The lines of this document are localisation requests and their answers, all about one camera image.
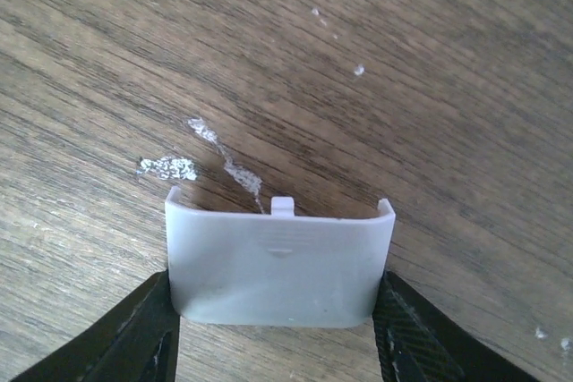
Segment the paint fleck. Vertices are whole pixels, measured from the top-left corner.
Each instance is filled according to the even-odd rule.
[[[563,350],[563,353],[569,353],[569,351],[571,350],[571,346],[573,346],[571,339],[569,339],[568,337],[563,337],[561,339],[561,349]]]
[[[355,75],[356,75],[356,76],[360,76],[360,75],[362,75],[363,73],[364,73],[364,65],[363,65],[363,64],[358,64],[358,65],[355,67]]]
[[[535,329],[535,337],[537,337],[538,339],[546,339],[547,333],[545,333],[541,328],[537,327]]]
[[[186,179],[195,181],[197,172],[195,164],[188,158],[181,157],[162,157],[158,160],[142,158],[140,160],[140,169],[136,174],[155,174],[157,178],[167,179]]]
[[[207,124],[202,118],[191,118],[187,123],[195,133],[215,145],[218,153],[225,159],[225,165],[223,166],[225,172],[230,174],[239,185],[253,195],[257,207],[261,213],[264,214],[265,210],[261,204],[262,179],[245,167],[235,163],[227,148],[219,143],[217,134],[207,127]]]

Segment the brown wood surface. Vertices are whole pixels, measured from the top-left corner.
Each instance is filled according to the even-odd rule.
[[[201,116],[265,206],[361,217],[388,197],[390,267],[573,380],[572,64],[573,0],[0,0],[0,379],[165,266],[177,181],[137,178],[139,157],[191,157],[194,204],[257,210]],[[180,350],[182,381],[380,380],[368,325],[184,322]]]

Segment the wooden surface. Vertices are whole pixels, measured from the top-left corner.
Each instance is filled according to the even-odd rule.
[[[0,0],[0,379],[165,266],[177,181],[136,177],[139,157],[191,157],[193,203],[257,210],[200,116],[266,207],[361,217],[390,198],[389,266],[572,380],[572,26],[572,0]],[[368,325],[184,322],[180,350],[182,381],[380,380]]]

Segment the white scratch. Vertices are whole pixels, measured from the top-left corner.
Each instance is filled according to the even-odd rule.
[[[537,327],[535,329],[535,337],[537,337],[538,339],[546,339],[547,333],[545,333],[541,328]]]
[[[358,65],[355,67],[355,75],[356,75],[356,76],[360,76],[360,75],[362,75],[363,73],[364,73],[364,65],[363,65],[363,64],[358,64]]]
[[[573,344],[571,343],[571,339],[569,339],[568,337],[563,337],[561,339],[561,349],[563,350],[564,354],[569,353],[569,351],[571,350],[571,346],[573,346]]]
[[[158,160],[142,158],[140,160],[140,170],[137,174],[152,173],[162,180],[167,179],[186,179],[195,181],[197,172],[195,164],[188,158],[181,157],[162,157]]]
[[[225,172],[230,174],[231,177],[233,177],[233,179],[235,179],[239,185],[241,185],[253,195],[254,201],[259,207],[259,210],[262,214],[264,214],[265,210],[261,204],[262,179],[250,170],[236,164],[235,161],[233,161],[233,158],[229,154],[227,148],[225,148],[225,146],[223,146],[218,141],[217,134],[209,127],[207,127],[207,124],[202,118],[191,118],[187,121],[187,123],[195,131],[195,133],[197,133],[206,141],[215,145],[218,153],[225,159],[225,165],[223,167]]]

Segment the white plastic piece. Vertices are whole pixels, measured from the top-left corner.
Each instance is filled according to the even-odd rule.
[[[166,200],[175,310],[195,322],[354,327],[372,315],[396,215],[295,216],[290,197],[270,215],[189,209],[174,187]]]

